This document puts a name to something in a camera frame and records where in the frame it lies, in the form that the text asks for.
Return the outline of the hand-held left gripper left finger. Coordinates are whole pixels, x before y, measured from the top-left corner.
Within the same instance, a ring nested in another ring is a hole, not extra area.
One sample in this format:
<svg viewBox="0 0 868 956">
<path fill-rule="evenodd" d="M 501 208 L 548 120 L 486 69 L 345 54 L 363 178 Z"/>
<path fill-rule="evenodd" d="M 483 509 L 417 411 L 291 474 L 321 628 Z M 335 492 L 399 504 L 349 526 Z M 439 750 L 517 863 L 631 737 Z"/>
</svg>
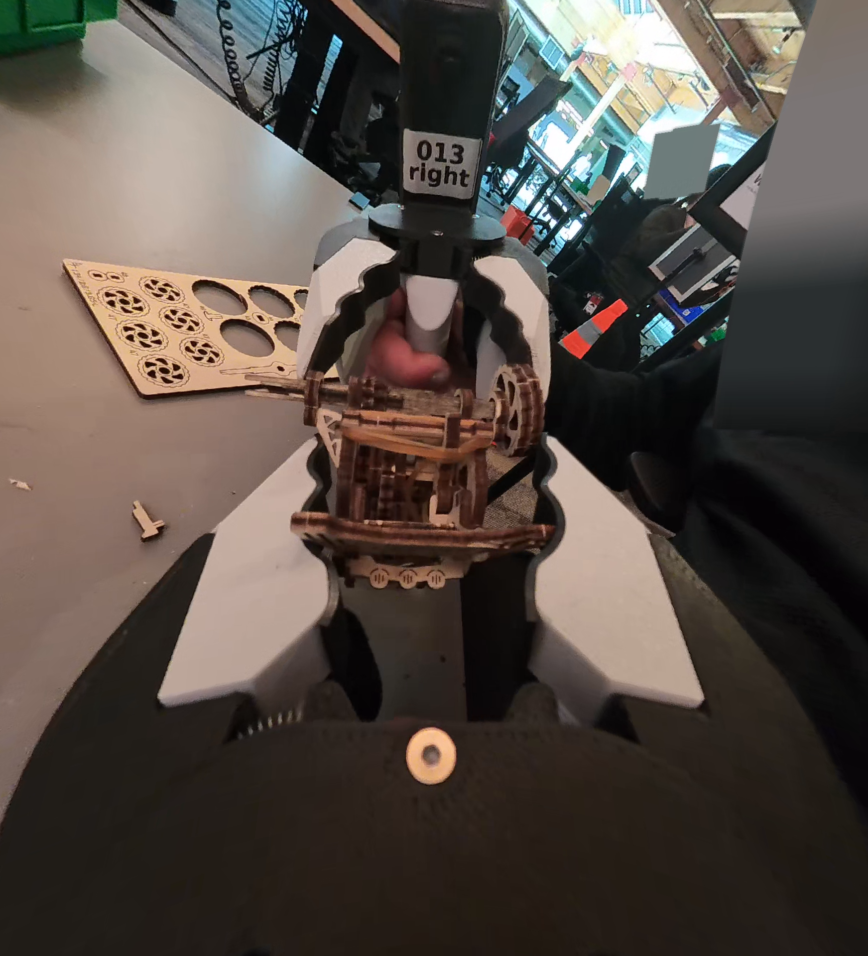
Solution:
<svg viewBox="0 0 868 956">
<path fill-rule="evenodd" d="M 363 720 L 380 710 L 376 662 L 341 603 L 332 563 L 291 531 L 325 510 L 331 466 L 310 439 L 214 530 L 157 699 L 166 708 L 245 694 L 263 715 L 299 703 L 333 677 Z"/>
</svg>

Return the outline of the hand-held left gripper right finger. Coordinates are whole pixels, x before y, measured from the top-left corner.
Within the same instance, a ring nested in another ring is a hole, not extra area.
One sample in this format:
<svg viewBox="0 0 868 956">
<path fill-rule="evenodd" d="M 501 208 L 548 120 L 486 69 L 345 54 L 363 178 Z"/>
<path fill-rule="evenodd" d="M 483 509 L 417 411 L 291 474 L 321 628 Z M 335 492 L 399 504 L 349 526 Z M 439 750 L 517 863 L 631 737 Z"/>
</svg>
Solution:
<svg viewBox="0 0 868 956">
<path fill-rule="evenodd" d="M 618 696 L 698 709 L 703 688 L 646 525 L 559 440 L 540 449 L 555 533 L 526 586 L 530 671 L 571 723 L 595 724 Z"/>
</svg>

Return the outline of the orange traffic cone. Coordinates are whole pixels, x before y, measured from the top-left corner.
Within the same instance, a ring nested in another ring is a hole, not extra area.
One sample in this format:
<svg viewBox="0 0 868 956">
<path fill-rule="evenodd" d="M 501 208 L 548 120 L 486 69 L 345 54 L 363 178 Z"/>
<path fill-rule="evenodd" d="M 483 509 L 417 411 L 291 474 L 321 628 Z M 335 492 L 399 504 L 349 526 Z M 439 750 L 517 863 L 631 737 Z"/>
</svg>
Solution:
<svg viewBox="0 0 868 956">
<path fill-rule="evenodd" d="M 595 343 L 628 310 L 628 304 L 621 298 L 594 312 L 586 305 L 572 307 L 568 311 L 565 331 L 560 337 L 559 345 L 575 358 L 585 359 Z"/>
</svg>

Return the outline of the green object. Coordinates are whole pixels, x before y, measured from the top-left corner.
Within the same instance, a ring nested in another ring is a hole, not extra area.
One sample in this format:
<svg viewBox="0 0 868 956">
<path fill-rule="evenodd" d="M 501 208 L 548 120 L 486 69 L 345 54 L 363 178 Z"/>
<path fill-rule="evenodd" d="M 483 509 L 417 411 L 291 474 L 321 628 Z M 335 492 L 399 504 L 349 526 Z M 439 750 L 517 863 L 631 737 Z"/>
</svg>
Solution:
<svg viewBox="0 0 868 956">
<path fill-rule="evenodd" d="M 82 40 L 117 12 L 117 1 L 0 1 L 0 56 Z"/>
</svg>

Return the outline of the wooden buggy model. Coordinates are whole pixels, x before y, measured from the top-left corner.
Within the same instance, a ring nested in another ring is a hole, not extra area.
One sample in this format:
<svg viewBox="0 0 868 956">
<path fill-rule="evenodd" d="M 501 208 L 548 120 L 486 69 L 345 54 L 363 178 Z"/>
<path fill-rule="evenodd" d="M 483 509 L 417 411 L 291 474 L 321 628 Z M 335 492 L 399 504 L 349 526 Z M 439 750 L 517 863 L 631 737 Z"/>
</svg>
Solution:
<svg viewBox="0 0 868 956">
<path fill-rule="evenodd" d="M 333 504 L 291 518 L 291 531 L 332 557 L 352 582 L 440 588 L 496 556 L 538 551 L 550 524 L 485 526 L 494 405 L 468 389 L 453 394 L 389 386 L 255 376 L 272 397 L 304 404 L 333 466 Z"/>
</svg>

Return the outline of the person's right hand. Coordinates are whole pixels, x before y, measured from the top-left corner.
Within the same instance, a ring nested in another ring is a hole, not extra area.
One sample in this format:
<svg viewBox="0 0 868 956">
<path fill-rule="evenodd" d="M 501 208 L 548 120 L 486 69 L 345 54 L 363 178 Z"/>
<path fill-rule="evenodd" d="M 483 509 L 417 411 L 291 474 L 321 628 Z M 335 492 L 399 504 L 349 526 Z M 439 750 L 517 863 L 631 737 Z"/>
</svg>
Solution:
<svg viewBox="0 0 868 956">
<path fill-rule="evenodd" d="M 364 375 L 386 384 L 411 389 L 450 392 L 475 390 L 476 369 L 464 347 L 464 303 L 458 296 L 451 314 L 445 355 L 416 351 L 406 339 L 407 298 L 397 290 L 388 299 L 381 323 L 368 353 Z"/>
</svg>

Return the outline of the person's right forearm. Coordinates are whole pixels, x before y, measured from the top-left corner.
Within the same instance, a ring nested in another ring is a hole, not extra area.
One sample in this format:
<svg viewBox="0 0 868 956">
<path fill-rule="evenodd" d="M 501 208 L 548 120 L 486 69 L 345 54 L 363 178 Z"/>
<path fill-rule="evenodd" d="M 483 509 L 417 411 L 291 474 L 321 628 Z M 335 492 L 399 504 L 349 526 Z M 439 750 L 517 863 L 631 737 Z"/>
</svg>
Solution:
<svg viewBox="0 0 868 956">
<path fill-rule="evenodd" d="M 716 441 L 713 403 L 724 345 L 634 374 L 594 367 L 557 344 L 545 431 L 614 491 L 626 488 L 635 452 L 696 473 Z"/>
</svg>

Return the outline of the wooden gear wheel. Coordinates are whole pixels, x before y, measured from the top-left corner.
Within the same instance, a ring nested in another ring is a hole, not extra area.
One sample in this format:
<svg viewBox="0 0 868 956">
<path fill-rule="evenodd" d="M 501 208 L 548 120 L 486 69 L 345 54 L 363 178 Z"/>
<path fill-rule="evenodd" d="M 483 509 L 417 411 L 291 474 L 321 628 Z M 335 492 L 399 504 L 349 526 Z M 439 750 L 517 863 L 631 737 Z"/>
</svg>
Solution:
<svg viewBox="0 0 868 956">
<path fill-rule="evenodd" d="M 522 457 L 537 445 L 545 421 L 545 400 L 539 378 L 528 364 L 509 367 L 514 381 L 508 431 L 511 457 Z"/>
<path fill-rule="evenodd" d="M 531 375 L 529 365 L 502 365 L 492 389 L 493 445 L 508 458 L 523 456 L 529 447 L 533 416 Z"/>
</svg>

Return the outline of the wooden parts sheet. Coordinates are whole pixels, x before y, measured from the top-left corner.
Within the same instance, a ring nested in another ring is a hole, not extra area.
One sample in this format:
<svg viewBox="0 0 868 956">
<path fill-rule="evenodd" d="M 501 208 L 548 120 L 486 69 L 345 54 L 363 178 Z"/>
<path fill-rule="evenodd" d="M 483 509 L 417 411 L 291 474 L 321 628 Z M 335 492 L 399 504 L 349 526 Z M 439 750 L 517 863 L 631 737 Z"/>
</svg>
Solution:
<svg viewBox="0 0 868 956">
<path fill-rule="evenodd" d="M 136 391 L 154 399 L 295 376 L 305 285 L 66 259 L 63 267 Z"/>
</svg>

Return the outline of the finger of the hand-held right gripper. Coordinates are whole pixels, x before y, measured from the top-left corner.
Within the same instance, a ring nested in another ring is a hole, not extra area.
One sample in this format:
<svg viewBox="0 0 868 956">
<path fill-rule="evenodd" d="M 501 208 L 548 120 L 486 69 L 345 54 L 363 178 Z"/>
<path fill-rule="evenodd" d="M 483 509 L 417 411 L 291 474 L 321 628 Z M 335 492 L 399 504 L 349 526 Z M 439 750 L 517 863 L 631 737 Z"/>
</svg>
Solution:
<svg viewBox="0 0 868 956">
<path fill-rule="evenodd" d="M 322 237 L 298 338 L 298 378 L 335 371 L 362 376 L 388 300 L 400 286 L 401 254 L 369 223 L 343 223 Z"/>
<path fill-rule="evenodd" d="M 476 341 L 476 396 L 492 400 L 502 365 L 528 364 L 546 403 L 551 373 L 551 334 L 546 269 L 514 240 L 471 267 L 471 323 Z"/>
</svg>

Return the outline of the black framed paper sign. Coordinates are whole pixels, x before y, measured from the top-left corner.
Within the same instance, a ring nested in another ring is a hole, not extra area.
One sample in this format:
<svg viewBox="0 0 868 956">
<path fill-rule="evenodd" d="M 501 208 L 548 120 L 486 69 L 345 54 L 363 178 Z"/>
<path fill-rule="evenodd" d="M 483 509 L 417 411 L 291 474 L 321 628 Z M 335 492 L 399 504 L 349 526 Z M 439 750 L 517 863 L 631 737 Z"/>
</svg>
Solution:
<svg viewBox="0 0 868 956">
<path fill-rule="evenodd" d="M 691 207 L 692 218 L 740 259 L 774 131 L 768 128 Z"/>
</svg>

